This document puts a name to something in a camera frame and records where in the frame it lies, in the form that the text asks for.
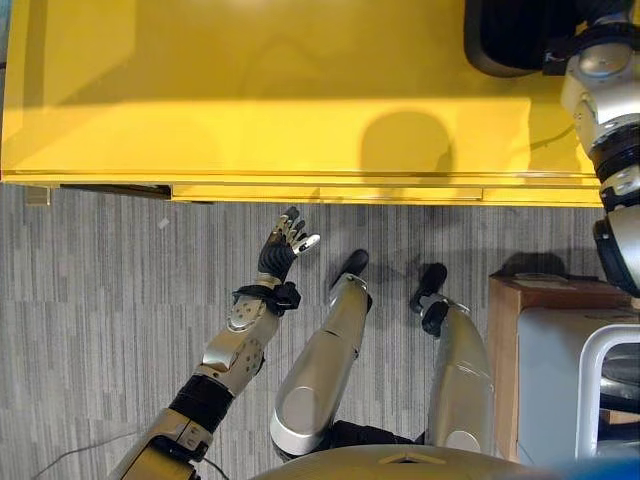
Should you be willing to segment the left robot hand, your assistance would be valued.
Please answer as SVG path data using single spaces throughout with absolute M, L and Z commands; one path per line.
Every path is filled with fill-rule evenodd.
M 258 273 L 284 284 L 294 262 L 315 248 L 318 233 L 307 233 L 306 222 L 295 206 L 287 208 L 271 229 L 258 257 Z

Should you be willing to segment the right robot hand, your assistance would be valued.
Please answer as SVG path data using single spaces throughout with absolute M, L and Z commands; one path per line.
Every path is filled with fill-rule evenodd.
M 634 0 L 568 0 L 567 4 L 579 23 L 588 26 L 608 23 L 630 23 Z

